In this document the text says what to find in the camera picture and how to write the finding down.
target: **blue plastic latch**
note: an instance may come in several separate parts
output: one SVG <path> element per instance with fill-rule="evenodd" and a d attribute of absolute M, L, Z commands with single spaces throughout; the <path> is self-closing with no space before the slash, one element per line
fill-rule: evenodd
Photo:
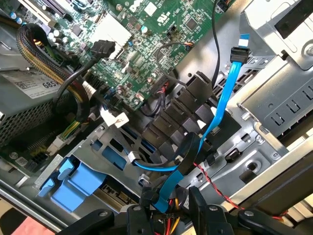
<path fill-rule="evenodd" d="M 38 193 L 38 196 L 46 196 L 54 186 L 54 181 L 52 179 L 48 179 L 48 181 L 42 186 L 40 192 Z"/>
<path fill-rule="evenodd" d="M 68 179 L 68 182 L 84 195 L 91 195 L 105 180 L 106 174 L 94 171 L 80 163 L 79 167 Z"/>
<path fill-rule="evenodd" d="M 175 186 L 184 178 L 184 176 L 178 171 L 175 170 L 170 176 L 166 179 L 161 190 L 159 192 L 158 201 L 154 204 L 154 207 L 157 208 L 160 212 L 165 213 L 168 209 L 168 198 L 175 189 Z"/>
<path fill-rule="evenodd" d="M 64 180 L 72 172 L 73 169 L 74 165 L 68 158 L 59 169 L 60 174 L 58 175 L 58 180 Z"/>
<path fill-rule="evenodd" d="M 51 200 L 67 212 L 73 212 L 85 200 L 86 196 L 64 180 L 54 192 Z"/>

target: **power supply label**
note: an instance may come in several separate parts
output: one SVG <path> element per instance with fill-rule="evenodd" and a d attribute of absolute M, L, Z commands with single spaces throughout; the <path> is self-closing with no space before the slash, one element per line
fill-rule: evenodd
<path fill-rule="evenodd" d="M 7 80 L 32 99 L 57 92 L 60 85 L 52 79 L 41 75 L 25 72 L 27 76 L 14 76 L 14 73 L 2 74 Z"/>

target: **motherboard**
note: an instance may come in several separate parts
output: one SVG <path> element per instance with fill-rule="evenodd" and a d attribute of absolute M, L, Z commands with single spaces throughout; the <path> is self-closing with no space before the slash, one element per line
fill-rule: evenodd
<path fill-rule="evenodd" d="M 217 19 L 225 2 L 229 3 L 221 0 L 215 9 Z M 115 41 L 110 59 L 100 61 L 91 72 L 136 110 L 165 80 L 157 67 L 157 49 L 169 42 L 198 42 L 212 26 L 213 4 L 213 0 L 8 0 L 0 7 L 12 19 L 20 19 L 19 24 L 40 24 L 58 49 L 78 55 L 82 64 L 90 59 L 94 42 Z M 172 71 L 190 49 L 164 48 L 159 55 L 162 68 Z"/>

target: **power supply unit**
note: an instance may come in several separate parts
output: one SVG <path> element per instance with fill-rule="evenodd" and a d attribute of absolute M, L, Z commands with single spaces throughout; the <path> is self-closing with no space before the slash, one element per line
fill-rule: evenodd
<path fill-rule="evenodd" d="M 35 70 L 0 73 L 0 147 L 53 116 L 51 100 L 59 87 Z"/>

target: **red cloth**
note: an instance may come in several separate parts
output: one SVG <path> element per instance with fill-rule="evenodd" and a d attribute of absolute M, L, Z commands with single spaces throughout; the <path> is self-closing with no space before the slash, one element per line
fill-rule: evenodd
<path fill-rule="evenodd" d="M 12 235 L 54 235 L 54 233 L 36 220 L 27 217 Z"/>

